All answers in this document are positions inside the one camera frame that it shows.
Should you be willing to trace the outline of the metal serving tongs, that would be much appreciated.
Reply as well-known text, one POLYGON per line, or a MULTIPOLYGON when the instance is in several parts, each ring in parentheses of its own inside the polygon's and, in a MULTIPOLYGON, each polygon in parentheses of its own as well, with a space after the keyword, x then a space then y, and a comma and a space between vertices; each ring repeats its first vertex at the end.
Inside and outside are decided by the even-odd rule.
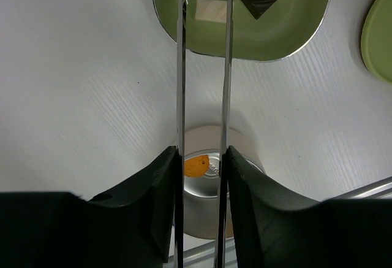
MULTIPOLYGON (((218 220, 217 237, 214 248, 214 267, 225 266, 225 241, 227 228, 227 176, 224 173, 224 155, 228 148, 228 129, 230 116, 230 93, 232 82, 233 45, 233 0, 227 0, 225 31, 225 69, 221 110, 219 187, 217 194, 218 220)), ((175 252, 174 266, 184 266, 184 135, 186 104, 186 0, 178 0, 178 20, 176 24, 177 75, 176 75, 176 147, 179 166, 175 174, 175 252)))

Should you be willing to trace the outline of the white square candy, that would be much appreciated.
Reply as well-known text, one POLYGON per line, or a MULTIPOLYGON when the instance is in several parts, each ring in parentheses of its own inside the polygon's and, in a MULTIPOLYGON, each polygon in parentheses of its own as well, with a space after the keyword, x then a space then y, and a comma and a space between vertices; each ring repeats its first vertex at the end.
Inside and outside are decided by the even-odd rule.
POLYGON ((227 1, 196 0, 195 20, 225 23, 227 19, 227 1))

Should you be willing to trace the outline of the green round lid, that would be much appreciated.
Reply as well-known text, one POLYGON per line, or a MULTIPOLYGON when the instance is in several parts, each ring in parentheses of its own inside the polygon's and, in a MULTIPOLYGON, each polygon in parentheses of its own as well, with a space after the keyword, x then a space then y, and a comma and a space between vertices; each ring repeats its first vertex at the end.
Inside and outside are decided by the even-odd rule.
POLYGON ((374 0, 361 30, 361 58, 367 70, 391 83, 391 0, 374 0))

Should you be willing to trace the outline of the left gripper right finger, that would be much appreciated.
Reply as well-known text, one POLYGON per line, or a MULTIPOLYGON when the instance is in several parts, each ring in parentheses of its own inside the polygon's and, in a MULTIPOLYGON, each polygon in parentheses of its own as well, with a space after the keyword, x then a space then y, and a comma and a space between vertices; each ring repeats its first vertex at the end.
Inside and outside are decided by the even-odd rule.
POLYGON ((391 201, 300 195, 225 154, 239 267, 390 267, 391 201))

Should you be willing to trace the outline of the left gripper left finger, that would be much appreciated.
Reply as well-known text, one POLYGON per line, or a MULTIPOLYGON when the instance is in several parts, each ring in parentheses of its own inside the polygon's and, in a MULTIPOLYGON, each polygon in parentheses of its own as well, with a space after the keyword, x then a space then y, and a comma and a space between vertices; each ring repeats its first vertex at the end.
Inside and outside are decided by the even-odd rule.
POLYGON ((1 193, 2 267, 162 267, 168 261, 178 153, 84 200, 70 192, 1 193))

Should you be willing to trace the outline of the orange round cookie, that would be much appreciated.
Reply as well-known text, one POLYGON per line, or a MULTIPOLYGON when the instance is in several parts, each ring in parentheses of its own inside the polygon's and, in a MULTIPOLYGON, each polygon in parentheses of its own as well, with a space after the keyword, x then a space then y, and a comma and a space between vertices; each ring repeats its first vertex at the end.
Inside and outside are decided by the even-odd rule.
POLYGON ((209 170, 209 156, 200 155, 184 162, 184 175, 190 178, 204 176, 209 170))

